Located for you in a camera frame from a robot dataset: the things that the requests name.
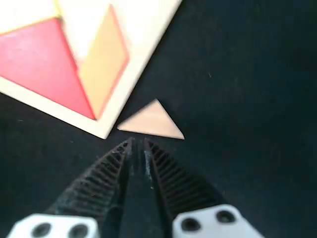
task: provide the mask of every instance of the orange parallelogram piece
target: orange parallelogram piece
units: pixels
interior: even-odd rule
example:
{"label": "orange parallelogram piece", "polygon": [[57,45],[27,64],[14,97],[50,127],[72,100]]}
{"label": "orange parallelogram piece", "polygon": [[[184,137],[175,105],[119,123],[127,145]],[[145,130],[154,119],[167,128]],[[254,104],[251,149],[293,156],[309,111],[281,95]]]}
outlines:
{"label": "orange parallelogram piece", "polygon": [[79,76],[98,119],[129,60],[113,7],[109,5]]}
{"label": "orange parallelogram piece", "polygon": [[60,24],[51,18],[0,35],[0,76],[94,119]]}

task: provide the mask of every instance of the tan triangle piece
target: tan triangle piece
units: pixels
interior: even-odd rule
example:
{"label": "tan triangle piece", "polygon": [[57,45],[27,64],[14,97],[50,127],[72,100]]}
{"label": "tan triangle piece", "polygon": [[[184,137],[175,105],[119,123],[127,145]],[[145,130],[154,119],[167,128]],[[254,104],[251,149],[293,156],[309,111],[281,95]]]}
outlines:
{"label": "tan triangle piece", "polygon": [[119,130],[185,139],[157,99],[118,126]]}

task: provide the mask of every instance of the red triangle piece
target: red triangle piece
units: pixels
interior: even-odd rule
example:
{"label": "red triangle piece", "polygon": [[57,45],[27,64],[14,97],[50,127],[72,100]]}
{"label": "red triangle piece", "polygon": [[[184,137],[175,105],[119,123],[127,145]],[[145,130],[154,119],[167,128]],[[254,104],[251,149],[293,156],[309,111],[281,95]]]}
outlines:
{"label": "red triangle piece", "polygon": [[94,119],[56,18],[0,35],[0,76]]}

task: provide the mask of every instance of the black surface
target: black surface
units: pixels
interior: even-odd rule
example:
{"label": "black surface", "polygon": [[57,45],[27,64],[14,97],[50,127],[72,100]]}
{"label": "black surface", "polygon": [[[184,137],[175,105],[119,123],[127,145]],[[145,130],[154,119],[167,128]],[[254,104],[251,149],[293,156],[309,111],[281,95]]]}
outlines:
{"label": "black surface", "polygon": [[[117,121],[161,100],[186,140],[151,140],[268,238],[317,232],[316,4],[184,0]],[[0,236],[131,135],[101,140],[1,94]]]}

